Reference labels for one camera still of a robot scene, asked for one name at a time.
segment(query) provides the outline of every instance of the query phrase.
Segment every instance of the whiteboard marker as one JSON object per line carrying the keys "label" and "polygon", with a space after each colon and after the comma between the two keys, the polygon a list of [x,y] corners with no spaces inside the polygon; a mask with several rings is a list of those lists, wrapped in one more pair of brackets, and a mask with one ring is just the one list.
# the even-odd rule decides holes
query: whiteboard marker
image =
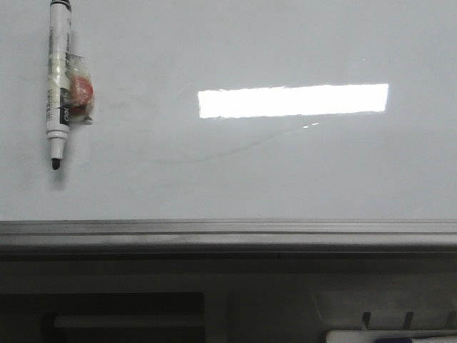
{"label": "whiteboard marker", "polygon": [[70,40],[70,1],[52,0],[49,27],[46,135],[51,143],[51,160],[54,170],[60,167],[60,161],[64,158],[64,147],[70,132]]}
{"label": "whiteboard marker", "polygon": [[457,336],[428,338],[386,338],[377,339],[376,343],[457,343]]}

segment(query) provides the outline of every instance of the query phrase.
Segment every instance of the red round object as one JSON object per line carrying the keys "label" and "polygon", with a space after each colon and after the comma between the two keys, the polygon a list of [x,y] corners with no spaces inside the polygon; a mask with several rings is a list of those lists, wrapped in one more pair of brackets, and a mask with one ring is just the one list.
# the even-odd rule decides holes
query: red round object
{"label": "red round object", "polygon": [[94,95],[91,81],[82,76],[75,76],[71,85],[71,98],[74,106],[86,106]]}

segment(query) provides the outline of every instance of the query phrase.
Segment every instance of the whiteboard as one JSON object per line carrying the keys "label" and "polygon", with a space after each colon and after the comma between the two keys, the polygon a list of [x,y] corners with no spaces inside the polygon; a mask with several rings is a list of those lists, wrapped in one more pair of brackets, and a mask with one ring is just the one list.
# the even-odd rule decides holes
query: whiteboard
{"label": "whiteboard", "polygon": [[[49,3],[1,2],[0,220],[456,217],[454,0],[72,6],[96,108],[53,171]],[[298,97],[296,115],[274,96],[249,105],[265,116],[199,108],[211,90],[377,84],[380,111],[307,113]]]}

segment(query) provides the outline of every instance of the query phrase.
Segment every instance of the plastic wrapper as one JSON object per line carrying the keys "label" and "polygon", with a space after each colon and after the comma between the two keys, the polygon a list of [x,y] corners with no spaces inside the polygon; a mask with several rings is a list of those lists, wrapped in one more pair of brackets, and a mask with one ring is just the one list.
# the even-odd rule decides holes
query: plastic wrapper
{"label": "plastic wrapper", "polygon": [[83,57],[70,55],[70,123],[92,124],[94,110],[94,89],[91,75]]}

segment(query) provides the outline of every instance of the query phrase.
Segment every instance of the black marker tip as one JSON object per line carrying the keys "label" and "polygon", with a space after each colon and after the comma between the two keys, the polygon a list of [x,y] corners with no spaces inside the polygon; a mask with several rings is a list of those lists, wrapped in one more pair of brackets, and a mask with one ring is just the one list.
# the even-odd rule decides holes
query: black marker tip
{"label": "black marker tip", "polygon": [[57,170],[60,168],[60,159],[52,159],[52,169]]}

